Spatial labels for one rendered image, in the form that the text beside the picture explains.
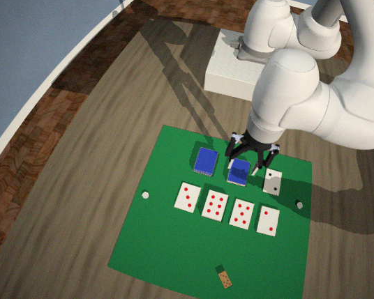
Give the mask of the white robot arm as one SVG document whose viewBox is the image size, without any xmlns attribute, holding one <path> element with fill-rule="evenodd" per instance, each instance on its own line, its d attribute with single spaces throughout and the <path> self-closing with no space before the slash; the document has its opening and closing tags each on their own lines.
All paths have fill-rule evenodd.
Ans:
<svg viewBox="0 0 374 299">
<path fill-rule="evenodd" d="M 352 62 L 325 84 L 315 59 L 339 50 L 343 13 L 354 42 Z M 240 61 L 265 65 L 246 126 L 253 139 L 270 144 L 295 129 L 340 146 L 374 149 L 374 0 L 317 0 L 300 15 L 286 0 L 257 0 L 244 36 L 230 42 Z"/>
</svg>

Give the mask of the blue card stack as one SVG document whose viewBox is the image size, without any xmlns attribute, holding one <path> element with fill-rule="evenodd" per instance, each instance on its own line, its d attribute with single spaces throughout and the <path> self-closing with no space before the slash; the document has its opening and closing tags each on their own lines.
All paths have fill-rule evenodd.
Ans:
<svg viewBox="0 0 374 299">
<path fill-rule="evenodd" d="M 195 163 L 194 170 L 204 173 L 212 174 L 218 151 L 213 151 L 207 148 L 200 148 L 200 152 Z"/>
</svg>

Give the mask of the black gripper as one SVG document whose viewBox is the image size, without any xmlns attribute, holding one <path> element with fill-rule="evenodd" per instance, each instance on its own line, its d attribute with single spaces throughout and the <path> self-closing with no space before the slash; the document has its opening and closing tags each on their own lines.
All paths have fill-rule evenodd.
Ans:
<svg viewBox="0 0 374 299">
<path fill-rule="evenodd" d="M 235 149 L 233 149 L 235 144 L 237 144 L 239 140 L 241 140 L 242 143 L 239 146 L 237 146 Z M 279 154 L 279 148 L 280 148 L 279 144 L 276 144 L 276 145 L 263 144 L 261 142 L 256 141 L 249 135 L 247 129 L 245 133 L 243 133 L 242 135 L 237 135 L 236 132 L 232 132 L 230 143 L 228 144 L 226 152 L 225 152 L 226 157 L 230 156 L 228 169 L 230 169 L 230 167 L 232 166 L 232 163 L 234 162 L 234 159 L 237 156 L 241 155 L 243 152 L 246 152 L 248 150 L 255 151 L 257 152 L 258 161 L 255 163 L 253 170 L 252 170 L 251 175 L 254 176 L 257 170 L 262 169 L 262 166 L 266 168 L 269 167 L 274 157 Z M 269 151 L 269 154 L 266 160 L 263 160 L 263 151 L 266 151 L 269 149 L 271 150 Z"/>
</svg>

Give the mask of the green felt mat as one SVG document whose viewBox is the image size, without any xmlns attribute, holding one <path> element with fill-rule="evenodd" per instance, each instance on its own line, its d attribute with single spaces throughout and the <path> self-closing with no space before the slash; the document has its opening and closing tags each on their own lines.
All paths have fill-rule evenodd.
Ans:
<svg viewBox="0 0 374 299">
<path fill-rule="evenodd" d="M 312 162 L 278 154 L 252 176 L 258 156 L 246 151 L 236 157 L 250 162 L 244 187 L 227 182 L 228 144 L 163 126 L 108 267 L 200 299 L 302 299 Z M 193 171 L 201 147 L 218 151 L 211 177 Z M 282 173 L 279 196 L 263 192 L 267 169 Z M 201 188 L 193 213 L 174 207 L 182 183 Z M 221 222 L 201 216 L 209 190 L 228 195 Z M 254 204 L 248 230 L 229 224 L 236 199 Z M 275 237 L 256 232 L 262 206 L 280 211 Z"/>
</svg>

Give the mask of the grey card with black dots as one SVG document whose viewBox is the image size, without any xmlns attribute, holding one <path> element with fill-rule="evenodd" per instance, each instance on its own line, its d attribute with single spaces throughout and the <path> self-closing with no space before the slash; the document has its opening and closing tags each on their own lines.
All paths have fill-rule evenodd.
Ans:
<svg viewBox="0 0 374 299">
<path fill-rule="evenodd" d="M 267 169 L 264 180 L 263 192 L 279 196 L 282 173 Z"/>
</svg>

